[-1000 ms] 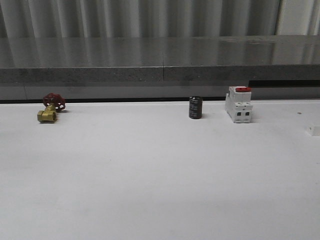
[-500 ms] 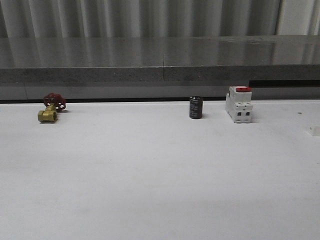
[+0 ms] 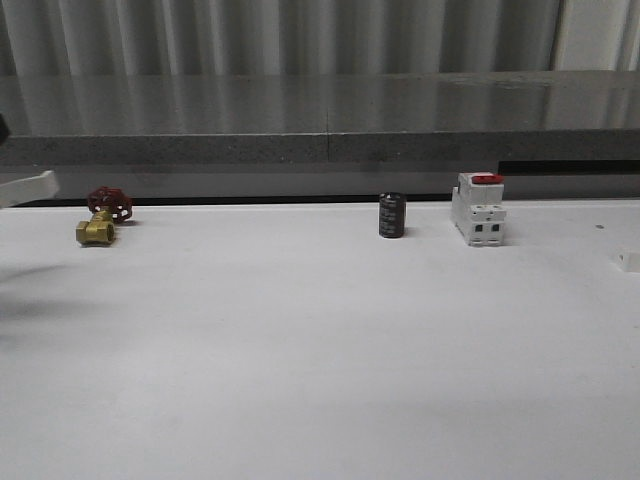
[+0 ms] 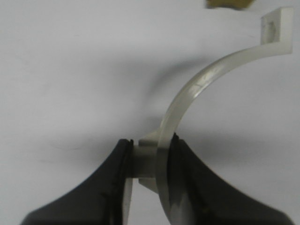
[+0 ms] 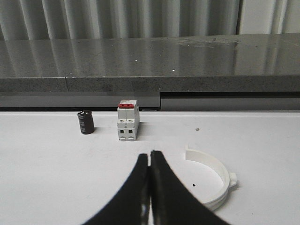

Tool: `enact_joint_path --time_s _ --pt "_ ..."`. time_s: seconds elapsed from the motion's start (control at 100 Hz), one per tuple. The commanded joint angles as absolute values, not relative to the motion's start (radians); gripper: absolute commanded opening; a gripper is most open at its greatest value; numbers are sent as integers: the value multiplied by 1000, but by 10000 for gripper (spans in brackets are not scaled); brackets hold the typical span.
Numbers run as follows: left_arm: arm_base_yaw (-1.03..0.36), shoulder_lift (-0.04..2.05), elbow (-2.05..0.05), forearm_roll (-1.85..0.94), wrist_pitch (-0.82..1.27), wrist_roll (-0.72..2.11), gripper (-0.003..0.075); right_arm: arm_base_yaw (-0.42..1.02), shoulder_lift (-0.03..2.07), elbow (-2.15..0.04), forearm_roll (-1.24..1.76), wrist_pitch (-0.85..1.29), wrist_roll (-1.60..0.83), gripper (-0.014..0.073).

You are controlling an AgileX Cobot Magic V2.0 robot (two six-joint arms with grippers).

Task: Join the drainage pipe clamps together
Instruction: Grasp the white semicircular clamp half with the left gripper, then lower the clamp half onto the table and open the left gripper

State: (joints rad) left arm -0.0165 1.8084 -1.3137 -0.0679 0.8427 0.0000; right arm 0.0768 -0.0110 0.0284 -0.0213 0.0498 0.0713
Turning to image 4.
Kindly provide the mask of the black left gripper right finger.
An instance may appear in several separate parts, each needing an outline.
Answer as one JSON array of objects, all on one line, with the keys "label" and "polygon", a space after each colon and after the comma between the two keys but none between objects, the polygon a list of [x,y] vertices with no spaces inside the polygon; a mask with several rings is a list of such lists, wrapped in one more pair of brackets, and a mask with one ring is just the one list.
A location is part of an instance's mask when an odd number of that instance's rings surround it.
[{"label": "black left gripper right finger", "polygon": [[174,135],[168,158],[172,225],[291,225],[283,212],[237,190]]}]

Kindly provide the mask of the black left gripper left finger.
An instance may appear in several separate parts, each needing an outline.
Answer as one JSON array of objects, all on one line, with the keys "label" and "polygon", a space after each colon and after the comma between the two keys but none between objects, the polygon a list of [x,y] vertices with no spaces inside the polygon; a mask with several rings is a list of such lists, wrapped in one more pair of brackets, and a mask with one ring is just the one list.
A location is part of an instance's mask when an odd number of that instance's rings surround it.
[{"label": "black left gripper left finger", "polygon": [[133,141],[120,139],[79,186],[29,213],[23,225],[126,225],[132,193]]}]

